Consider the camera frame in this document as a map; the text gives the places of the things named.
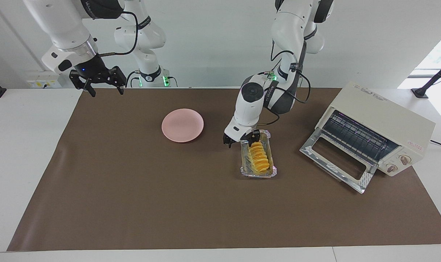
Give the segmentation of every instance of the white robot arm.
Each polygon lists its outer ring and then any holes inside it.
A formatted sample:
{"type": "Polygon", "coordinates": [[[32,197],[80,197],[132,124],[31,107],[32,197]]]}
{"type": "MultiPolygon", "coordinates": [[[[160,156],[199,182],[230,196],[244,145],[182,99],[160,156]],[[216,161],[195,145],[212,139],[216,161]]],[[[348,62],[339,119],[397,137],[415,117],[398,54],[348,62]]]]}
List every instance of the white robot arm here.
{"type": "Polygon", "coordinates": [[[237,97],[235,113],[224,131],[224,144],[258,141],[254,132],[265,107],[276,115],[289,112],[294,103],[298,82],[307,53],[322,50],[324,40],[317,32],[333,9],[333,0],[276,0],[277,15],[272,24],[273,43],[283,51],[277,77],[262,72],[247,78],[237,97]]]}
{"type": "MultiPolygon", "coordinates": [[[[159,65],[157,56],[152,51],[165,45],[167,38],[162,28],[157,26],[148,15],[144,2],[141,0],[125,0],[125,11],[136,14],[141,23],[136,28],[135,25],[119,27],[115,30],[115,41],[125,49],[132,47],[134,34],[139,31],[136,49],[132,52],[139,70],[140,82],[144,87],[163,87],[169,84],[168,71],[159,65]]],[[[124,19],[133,23],[133,17],[123,15],[124,19]]]]}
{"type": "Polygon", "coordinates": [[[74,67],[70,79],[77,89],[92,96],[91,83],[114,85],[123,94],[126,77],[119,67],[106,68],[97,50],[96,39],[82,23],[83,18],[116,19],[125,13],[123,0],[23,0],[53,46],[42,57],[44,64],[61,74],[74,67]]]}

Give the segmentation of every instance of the wall outlet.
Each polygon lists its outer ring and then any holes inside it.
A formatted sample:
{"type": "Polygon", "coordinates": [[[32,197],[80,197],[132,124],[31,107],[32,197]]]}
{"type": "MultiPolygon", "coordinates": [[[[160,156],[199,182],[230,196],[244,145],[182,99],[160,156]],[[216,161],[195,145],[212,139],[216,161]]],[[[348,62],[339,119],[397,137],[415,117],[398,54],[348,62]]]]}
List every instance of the wall outlet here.
{"type": "Polygon", "coordinates": [[[30,75],[27,77],[27,83],[30,88],[63,88],[66,80],[63,76],[44,74],[30,75]]]}

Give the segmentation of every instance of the white table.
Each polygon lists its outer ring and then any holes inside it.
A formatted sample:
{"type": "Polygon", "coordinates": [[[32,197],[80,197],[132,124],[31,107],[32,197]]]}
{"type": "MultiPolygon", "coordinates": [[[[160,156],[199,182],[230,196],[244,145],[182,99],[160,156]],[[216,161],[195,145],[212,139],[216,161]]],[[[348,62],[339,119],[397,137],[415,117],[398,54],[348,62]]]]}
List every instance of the white table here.
{"type": "MultiPolygon", "coordinates": [[[[428,100],[414,98],[409,90],[376,92],[437,123],[433,139],[441,142],[441,116],[428,100]]],[[[441,245],[5,253],[80,94],[71,89],[8,90],[0,99],[0,262],[441,262],[441,245]]],[[[425,159],[414,168],[441,214],[441,147],[430,144],[425,159]]]]}

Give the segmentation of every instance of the pink plate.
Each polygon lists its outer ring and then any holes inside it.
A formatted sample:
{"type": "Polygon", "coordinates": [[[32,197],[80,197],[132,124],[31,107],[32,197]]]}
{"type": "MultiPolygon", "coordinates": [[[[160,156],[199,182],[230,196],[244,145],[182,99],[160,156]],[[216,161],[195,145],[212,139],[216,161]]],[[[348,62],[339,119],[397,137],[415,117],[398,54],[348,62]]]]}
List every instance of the pink plate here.
{"type": "Polygon", "coordinates": [[[197,138],[204,128],[202,116],[191,109],[172,111],[162,121],[162,133],[171,141],[185,143],[197,138]]]}

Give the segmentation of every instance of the oven knob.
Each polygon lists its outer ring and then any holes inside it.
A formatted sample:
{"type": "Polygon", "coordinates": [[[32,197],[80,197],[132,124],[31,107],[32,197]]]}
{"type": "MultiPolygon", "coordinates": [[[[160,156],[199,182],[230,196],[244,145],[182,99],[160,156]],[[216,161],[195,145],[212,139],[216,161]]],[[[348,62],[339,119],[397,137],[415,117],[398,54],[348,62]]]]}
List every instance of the oven knob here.
{"type": "Polygon", "coordinates": [[[394,164],[388,164],[387,165],[387,172],[388,173],[395,172],[395,171],[397,171],[397,169],[398,169],[398,167],[395,166],[394,164]]]}
{"type": "Polygon", "coordinates": [[[412,159],[409,156],[400,156],[400,161],[404,166],[406,166],[412,162],[412,159]]]}

